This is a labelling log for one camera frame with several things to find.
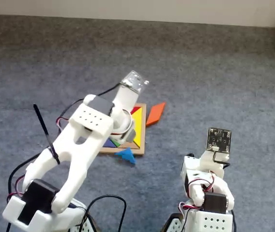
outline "tangram puzzle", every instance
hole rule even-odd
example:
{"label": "tangram puzzle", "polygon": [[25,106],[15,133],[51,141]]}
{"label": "tangram puzzle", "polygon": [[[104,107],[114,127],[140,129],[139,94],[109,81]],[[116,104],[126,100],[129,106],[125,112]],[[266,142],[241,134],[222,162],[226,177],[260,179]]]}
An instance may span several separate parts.
{"label": "tangram puzzle", "polygon": [[131,148],[133,154],[144,155],[145,150],[145,123],[146,123],[146,104],[137,103],[131,111],[132,118],[135,121],[136,136],[132,143],[124,143],[120,145],[115,140],[108,138],[101,153],[116,153],[125,150],[127,147]]}

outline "wooden frame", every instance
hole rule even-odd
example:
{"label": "wooden frame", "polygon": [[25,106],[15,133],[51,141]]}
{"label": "wooden frame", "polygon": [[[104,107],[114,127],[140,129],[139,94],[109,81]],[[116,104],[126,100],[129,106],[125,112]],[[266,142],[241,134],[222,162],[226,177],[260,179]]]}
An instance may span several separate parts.
{"label": "wooden frame", "polygon": [[[145,152],[145,125],[146,125],[146,104],[137,103],[135,106],[142,108],[142,129],[141,129],[141,147],[139,149],[132,148],[131,150],[135,155],[144,155]],[[125,148],[112,148],[112,147],[102,147],[100,153],[116,153],[125,150]]]}

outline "blue tangram piece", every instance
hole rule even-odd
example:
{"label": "blue tangram piece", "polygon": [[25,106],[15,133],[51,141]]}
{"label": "blue tangram piece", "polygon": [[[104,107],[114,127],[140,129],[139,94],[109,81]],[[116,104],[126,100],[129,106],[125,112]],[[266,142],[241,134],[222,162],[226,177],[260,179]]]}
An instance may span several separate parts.
{"label": "blue tangram piece", "polygon": [[136,159],[134,158],[133,153],[129,147],[123,151],[115,153],[115,155],[120,156],[122,159],[127,160],[130,163],[136,163]]}
{"label": "blue tangram piece", "polygon": [[116,145],[110,139],[107,139],[107,141],[105,142],[105,144],[103,145],[103,147],[113,147],[113,148],[116,148]]}

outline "robotic arm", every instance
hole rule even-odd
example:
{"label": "robotic arm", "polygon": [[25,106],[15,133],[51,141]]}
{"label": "robotic arm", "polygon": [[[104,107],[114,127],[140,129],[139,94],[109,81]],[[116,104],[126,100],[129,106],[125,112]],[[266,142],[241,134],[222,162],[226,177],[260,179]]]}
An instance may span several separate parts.
{"label": "robotic arm", "polygon": [[87,95],[53,143],[59,162],[71,162],[62,188],[56,189],[41,180],[58,164],[53,149],[46,148],[26,169],[23,197],[13,196],[3,217],[26,232],[67,231],[80,223],[84,212],[79,207],[84,205],[73,197],[108,137],[120,144],[133,141],[134,120],[130,111],[147,84],[132,71],[120,82],[112,102]]}
{"label": "robotic arm", "polygon": [[187,202],[179,204],[182,217],[172,214],[163,232],[231,232],[234,197],[223,180],[229,160],[231,131],[209,128],[207,148],[198,159],[184,157],[181,177]]}

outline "gray carpet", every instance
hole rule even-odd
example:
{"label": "gray carpet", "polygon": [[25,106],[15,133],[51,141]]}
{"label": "gray carpet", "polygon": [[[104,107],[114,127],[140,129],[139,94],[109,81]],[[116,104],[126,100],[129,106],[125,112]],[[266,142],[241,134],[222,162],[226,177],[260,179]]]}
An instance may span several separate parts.
{"label": "gray carpet", "polygon": [[[162,120],[147,128],[135,166],[98,156],[76,198],[120,195],[124,232],[159,231],[186,200],[183,156],[202,154],[209,127],[225,128],[238,231],[275,231],[275,29],[0,16],[0,232],[10,171],[47,146],[32,104],[54,137],[66,105],[131,70],[150,81],[139,102],[167,102]],[[45,179],[60,187],[68,167]],[[121,211],[121,202],[102,200],[91,214],[103,231],[116,231]]]}

